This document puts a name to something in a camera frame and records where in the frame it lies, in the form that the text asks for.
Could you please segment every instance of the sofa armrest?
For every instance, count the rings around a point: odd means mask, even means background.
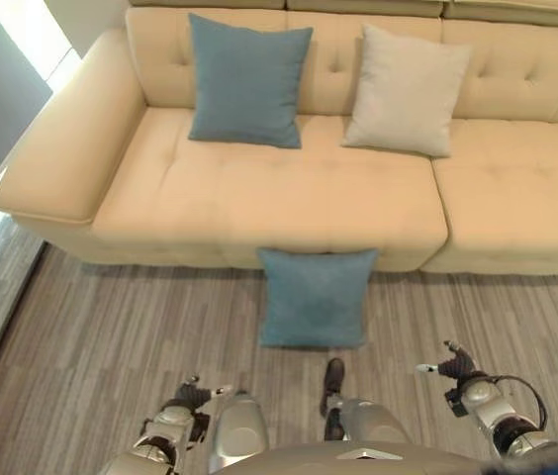
[[[144,109],[127,34],[108,31],[11,150],[0,210],[90,223]]]

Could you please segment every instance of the white wall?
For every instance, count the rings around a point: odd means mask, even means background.
[[[128,0],[44,0],[72,46],[83,57],[99,35],[125,22]]]

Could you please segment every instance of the pillow on floor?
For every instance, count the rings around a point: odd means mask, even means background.
[[[264,346],[359,346],[362,302],[378,251],[290,254],[260,249],[268,278]]]

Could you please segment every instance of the backrest cushion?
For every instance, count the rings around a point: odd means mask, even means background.
[[[219,7],[283,10],[286,0],[130,0],[135,7]]]
[[[147,100],[154,107],[195,107],[195,67],[189,13],[234,27],[264,32],[286,30],[281,10],[130,8],[130,47]]]
[[[439,43],[436,18],[288,12],[288,28],[314,27],[301,78],[299,112],[350,116],[362,58],[363,24]]]
[[[261,31],[313,27],[300,114],[351,115],[362,54],[362,24],[431,42],[471,45],[456,118],[558,122],[558,28],[380,15],[281,10],[130,8],[127,27],[147,103],[195,107],[188,14]]]
[[[439,17],[442,0],[287,0],[288,10],[306,12],[358,13],[361,15],[404,15]]]
[[[443,17],[558,27],[558,0],[452,0]]]
[[[558,28],[443,23],[444,43],[473,47],[455,118],[552,121],[558,111]]]

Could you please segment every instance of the sofa cushion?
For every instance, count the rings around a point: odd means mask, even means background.
[[[315,29],[301,80],[301,114],[351,115],[366,23],[392,35],[440,43],[439,19],[288,12],[288,28],[312,26]]]
[[[558,27],[558,0],[453,0],[444,17]]]
[[[360,346],[367,281],[378,251],[291,254],[260,249],[268,305],[264,346]]]
[[[220,7],[220,8],[267,8],[283,10],[286,0],[130,0],[136,7]]]
[[[257,32],[190,14],[196,61],[196,141],[299,148],[301,68],[312,28]]]
[[[470,48],[392,35],[368,24],[364,36],[356,104],[343,144],[448,155],[448,126]]]
[[[288,10],[439,17],[443,0],[288,0]]]
[[[196,104],[195,58],[189,13],[233,27],[261,32],[286,30],[286,12],[219,8],[130,8],[126,15],[133,59],[147,104],[189,107]]]
[[[424,270],[558,273],[558,124],[455,120],[433,167],[450,236]]]
[[[471,45],[474,51],[453,117],[553,120],[558,28],[447,21],[443,40]]]
[[[286,149],[189,141],[192,117],[147,109],[95,236],[163,249],[163,264],[250,268],[258,247],[377,248],[381,270],[418,268],[446,239],[429,160],[341,147],[346,118],[298,117],[303,148]]]

